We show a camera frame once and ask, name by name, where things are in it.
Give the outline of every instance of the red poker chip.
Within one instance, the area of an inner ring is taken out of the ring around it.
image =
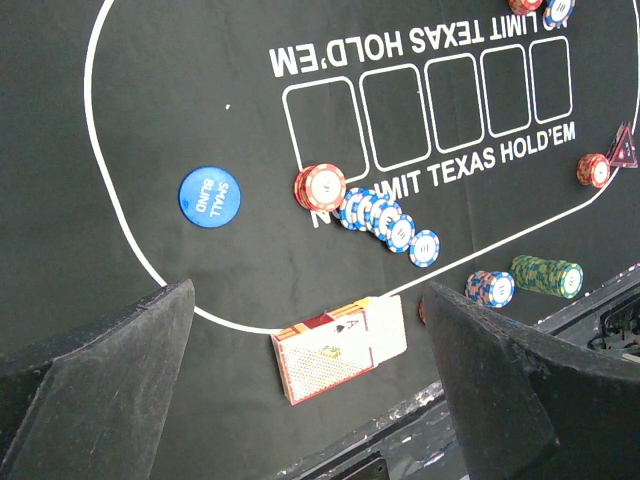
[[[602,188],[611,176],[609,160],[601,153],[589,153],[578,162],[576,176],[582,185]]]
[[[300,195],[312,210],[331,212],[344,200],[347,181],[342,171],[330,163],[314,166],[304,177]]]
[[[535,12],[542,5],[542,0],[509,0],[509,7],[516,15],[527,15]]]
[[[312,168],[313,166],[302,169],[302,171],[298,173],[298,175],[296,176],[296,179],[293,183],[293,195],[295,196],[296,201],[306,209],[309,209],[309,206],[307,205],[304,198],[302,197],[302,186],[304,185],[304,180],[306,178],[307,173],[309,173],[309,171],[311,171]]]

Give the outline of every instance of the poker chip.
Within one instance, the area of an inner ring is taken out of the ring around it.
[[[340,206],[333,212],[333,215],[338,219],[340,225],[347,230],[357,230],[353,221],[353,205],[360,201],[363,192],[366,192],[364,188],[351,188],[349,189],[342,200]]]
[[[542,5],[542,0],[509,0],[511,11],[516,15],[527,15],[535,12]]]
[[[609,181],[610,175],[609,160],[601,153],[589,153],[578,162],[576,176],[582,185],[602,188]]]
[[[380,214],[373,219],[373,234],[382,242],[387,241],[387,230],[393,220],[397,220],[402,215],[402,210],[397,203],[388,203]]]
[[[386,230],[385,241],[389,250],[393,253],[402,253],[409,248],[416,233],[416,225],[413,218],[402,213],[398,218],[389,222],[389,227]]]
[[[551,28],[566,27],[569,17],[576,6],[576,0],[547,0],[544,10],[544,23]]]
[[[440,239],[431,230],[415,234],[409,244],[409,258],[416,267],[433,265],[440,255]]]
[[[508,272],[472,273],[467,279],[465,295],[470,300],[491,308],[503,308],[513,298],[516,282]]]
[[[582,268],[577,263],[529,255],[514,258],[509,273],[519,288],[564,298],[575,297],[582,288],[584,278]]]
[[[303,169],[294,182],[294,196],[304,208],[317,212],[336,210],[344,200],[347,182],[342,171],[330,163]]]
[[[378,200],[378,196],[375,190],[368,190],[367,193],[363,193],[362,200],[357,204],[353,204],[352,214],[354,217],[354,225],[361,232],[367,231],[366,221],[366,209]]]
[[[312,168],[313,166],[302,169],[302,171],[298,173],[295,181],[293,182],[293,195],[296,197],[296,201],[307,210],[311,210],[311,206],[307,204],[305,199],[302,197],[301,187],[304,184],[307,173],[309,173]]]
[[[367,230],[371,233],[374,233],[373,221],[380,216],[382,209],[389,204],[389,200],[391,197],[387,194],[383,196],[378,196],[378,199],[367,205],[364,210],[364,221],[367,225]]]

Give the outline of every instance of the white betting line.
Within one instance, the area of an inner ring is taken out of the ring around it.
[[[91,31],[91,37],[89,38],[89,45],[87,47],[87,57],[85,60],[85,67],[84,67],[84,107],[85,107],[85,116],[87,120],[87,130],[89,131],[89,139],[91,141],[91,147],[93,148],[93,153],[95,155],[96,162],[98,163],[98,167],[100,169],[100,173],[102,174],[102,179],[104,181],[104,184],[107,187],[107,192],[109,194],[109,198],[111,199],[111,203],[113,204],[113,209],[118,219],[118,223],[120,224],[120,228],[122,229],[122,233],[127,239],[127,242],[131,247],[131,250],[137,257],[140,264],[144,267],[147,273],[151,275],[151,278],[153,278],[158,285],[160,285],[161,287],[164,287],[165,285],[167,285],[167,282],[164,281],[164,279],[155,270],[155,268],[153,268],[149,260],[147,260],[144,253],[140,249],[138,242],[133,236],[131,229],[129,228],[129,224],[127,223],[127,219],[124,216],[124,212],[122,210],[122,206],[120,205],[120,200],[118,199],[116,189],[113,186],[111,175],[109,174],[109,169],[107,168],[107,164],[104,160],[104,156],[102,155],[102,149],[100,148],[100,142],[98,141],[98,133],[96,131],[96,125],[93,117],[93,99],[92,99],[93,63],[95,60],[98,40],[100,38],[100,32],[102,31],[102,27],[104,26],[104,22],[107,19],[107,15],[111,10],[111,7],[113,6],[114,1],[115,0],[105,0],[102,7],[100,8],[98,17],[96,18],[96,21],[93,25],[93,30]],[[636,5],[635,1],[633,1],[632,3],[635,11],[635,16],[636,16],[636,32],[637,32],[636,37],[637,37],[637,48],[638,48],[638,87],[639,87],[638,95],[636,98],[636,114],[633,120],[633,128],[632,128],[632,133],[635,133],[636,123],[638,120],[638,110],[640,109],[640,19],[638,16],[638,6]],[[528,233],[538,230],[539,228],[549,225],[550,223],[560,220],[561,218],[571,215],[572,213],[575,213],[578,210],[582,210],[583,208],[588,207],[593,202],[595,202],[596,199],[600,197],[600,195],[604,193],[604,191],[609,187],[609,185],[611,185],[611,182],[616,177],[618,170],[619,168],[616,168],[616,170],[611,175],[611,178],[609,179],[609,182],[607,183],[607,185],[603,187],[601,190],[599,190],[592,198],[590,198],[585,203],[578,205],[576,207],[573,207],[572,209],[567,210],[566,212],[563,212],[559,215],[556,215],[555,217],[552,217],[548,220],[545,220],[544,222],[541,222],[541,223],[538,223],[537,225],[529,227],[526,230],[523,230],[522,232],[516,233],[515,235],[511,235],[510,237],[505,238],[500,242],[494,243],[493,245],[489,245],[488,247],[485,247],[482,250],[479,250],[471,255],[461,258],[460,260],[450,263],[449,265],[446,265],[438,270],[434,270],[433,272],[427,275],[424,275],[409,283],[401,285],[400,287],[397,287],[396,289],[384,294],[384,296],[395,295],[404,290],[407,290],[408,288],[418,285],[419,283],[425,282],[437,275],[440,275],[441,273],[451,270],[452,268],[458,267],[463,263],[469,262],[474,258],[484,255],[487,252],[490,252],[491,250],[494,250],[498,247],[501,247],[502,245],[505,245],[513,240],[516,240],[517,238],[520,238],[524,235],[527,235]],[[195,307],[194,313],[197,315],[200,315],[202,318],[205,318],[214,323],[217,323],[218,325],[222,325],[223,327],[228,327],[228,328],[239,330],[242,332],[256,333],[256,334],[262,334],[262,335],[271,335],[271,334],[280,332],[280,329],[249,327],[247,325],[241,325],[239,323],[231,322],[229,320],[225,320],[223,318],[217,317],[216,315],[213,315],[197,306]]]

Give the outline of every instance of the red triangle marker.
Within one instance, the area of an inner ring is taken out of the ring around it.
[[[629,122],[620,125],[616,138],[607,153],[607,159],[612,167],[638,168],[636,147]]]

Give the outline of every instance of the blue poker chip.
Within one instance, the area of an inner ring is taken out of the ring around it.
[[[373,220],[380,215],[382,209],[389,204],[391,197],[388,194],[378,195],[375,202],[367,205],[364,209],[364,222],[367,230],[373,233]]]
[[[238,182],[220,167],[204,166],[189,173],[178,191],[184,216],[202,228],[218,228],[237,215],[242,203]]]
[[[566,27],[575,6],[576,0],[548,0],[543,15],[544,23],[551,28]]]
[[[338,220],[340,220],[340,224],[347,230],[357,230],[353,222],[351,209],[353,208],[353,204],[360,200],[362,193],[366,191],[364,188],[350,188],[347,190],[342,204],[340,204],[340,207],[336,210],[336,214],[334,214],[338,217]]]
[[[380,214],[373,219],[373,234],[382,242],[387,241],[387,230],[393,220],[397,220],[402,215],[402,210],[397,203],[387,203],[380,210]]]
[[[409,244],[409,258],[416,267],[433,265],[440,255],[440,239],[431,230],[422,230],[415,234]]]
[[[505,307],[513,298],[515,281],[507,272],[492,272],[491,283],[485,286],[485,300],[488,307]]]
[[[368,206],[373,204],[378,199],[378,196],[376,195],[376,192],[374,190],[367,190],[367,193],[364,193],[363,195],[364,196],[362,197],[362,200],[360,200],[357,204],[353,204],[353,207],[351,208],[351,214],[353,215],[353,224],[355,225],[356,229],[362,232],[366,232],[367,222],[365,211]]]
[[[403,213],[389,223],[386,234],[387,247],[393,253],[406,252],[415,233],[416,225],[413,218]]]

